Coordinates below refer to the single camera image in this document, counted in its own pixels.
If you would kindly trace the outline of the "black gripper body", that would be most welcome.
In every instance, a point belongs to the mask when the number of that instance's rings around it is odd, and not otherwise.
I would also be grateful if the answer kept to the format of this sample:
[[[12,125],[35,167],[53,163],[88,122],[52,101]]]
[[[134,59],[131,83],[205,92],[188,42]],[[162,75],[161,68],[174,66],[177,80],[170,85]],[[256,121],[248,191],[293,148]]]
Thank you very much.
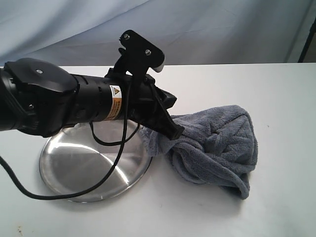
[[[158,88],[155,79],[146,74],[143,81],[135,81],[132,75],[114,72],[110,68],[104,76],[108,87],[108,101],[104,103],[107,112],[103,120],[123,120],[124,117],[154,131],[158,130],[159,100],[176,98],[173,94]]]

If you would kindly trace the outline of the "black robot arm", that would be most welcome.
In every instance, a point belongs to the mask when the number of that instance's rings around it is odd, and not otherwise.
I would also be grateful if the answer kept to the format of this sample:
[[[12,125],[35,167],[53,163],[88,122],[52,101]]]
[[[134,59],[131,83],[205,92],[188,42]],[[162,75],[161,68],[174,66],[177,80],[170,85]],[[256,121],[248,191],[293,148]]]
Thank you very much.
[[[0,128],[51,137],[79,123],[128,119],[175,140],[184,131],[168,113],[176,102],[146,72],[111,68],[104,77],[71,74],[22,58],[0,70]]]

